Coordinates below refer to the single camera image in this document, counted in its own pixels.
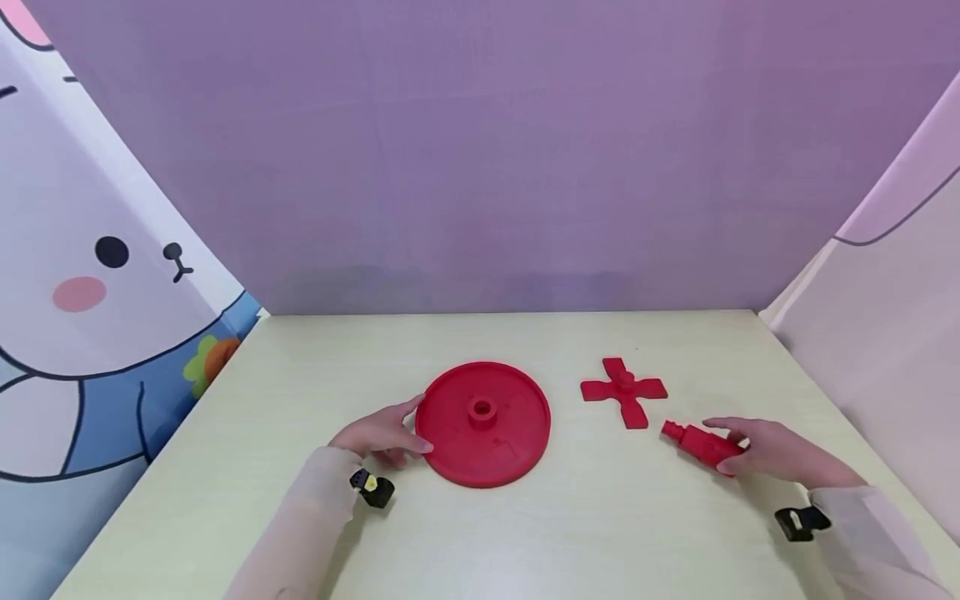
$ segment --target cartoon illustration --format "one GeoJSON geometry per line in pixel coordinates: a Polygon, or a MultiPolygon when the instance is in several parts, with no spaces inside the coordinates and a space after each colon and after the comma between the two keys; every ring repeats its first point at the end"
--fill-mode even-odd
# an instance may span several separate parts
{"type": "Polygon", "coordinates": [[[0,21],[0,597],[40,600],[259,306],[19,0],[0,0],[0,21]]]}
{"type": "Polygon", "coordinates": [[[845,246],[872,246],[903,227],[960,174],[960,84],[947,88],[833,239],[845,246]]]}

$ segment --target table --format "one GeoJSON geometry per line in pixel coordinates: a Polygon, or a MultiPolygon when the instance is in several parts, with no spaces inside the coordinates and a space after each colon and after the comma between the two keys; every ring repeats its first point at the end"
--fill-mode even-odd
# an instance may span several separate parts
{"type": "Polygon", "coordinates": [[[494,490],[418,463],[390,510],[358,503],[325,584],[346,598],[838,598],[815,544],[772,513],[805,506],[765,477],[731,481],[659,435],[742,415],[840,455],[906,513],[954,593],[960,548],[763,323],[745,311],[270,317],[260,323],[64,582],[55,600],[217,600],[310,450],[350,420],[471,360],[528,373],[550,400],[546,453],[494,490]],[[661,377],[648,430],[582,379],[622,356],[661,377]]]}

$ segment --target pink cheek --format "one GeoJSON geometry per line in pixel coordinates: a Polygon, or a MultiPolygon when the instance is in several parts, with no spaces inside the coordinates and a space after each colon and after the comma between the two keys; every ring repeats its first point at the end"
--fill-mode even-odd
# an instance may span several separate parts
{"type": "Polygon", "coordinates": [[[107,297],[107,286],[96,277],[71,277],[54,290],[54,304],[68,313],[90,310],[107,297]]]}

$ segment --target red four-armed connector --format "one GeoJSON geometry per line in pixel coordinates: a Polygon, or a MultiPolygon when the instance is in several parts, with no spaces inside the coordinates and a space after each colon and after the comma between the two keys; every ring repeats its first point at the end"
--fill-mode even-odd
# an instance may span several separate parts
{"type": "Polygon", "coordinates": [[[666,388],[659,379],[640,379],[637,381],[634,374],[627,371],[621,358],[603,359],[603,368],[610,377],[610,381],[584,381],[580,384],[580,391],[584,400],[606,400],[615,398],[620,402],[620,415],[627,429],[646,429],[650,425],[643,407],[636,401],[638,397],[656,399],[666,398],[666,388]]]}

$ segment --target flower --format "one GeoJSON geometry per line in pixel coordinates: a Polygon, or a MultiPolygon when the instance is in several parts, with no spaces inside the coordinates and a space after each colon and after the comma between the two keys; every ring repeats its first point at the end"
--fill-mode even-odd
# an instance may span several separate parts
{"type": "Polygon", "coordinates": [[[197,346],[197,354],[183,368],[183,378],[193,383],[193,397],[199,399],[206,388],[240,347],[240,340],[226,338],[217,340],[212,335],[204,336],[197,346]]]}

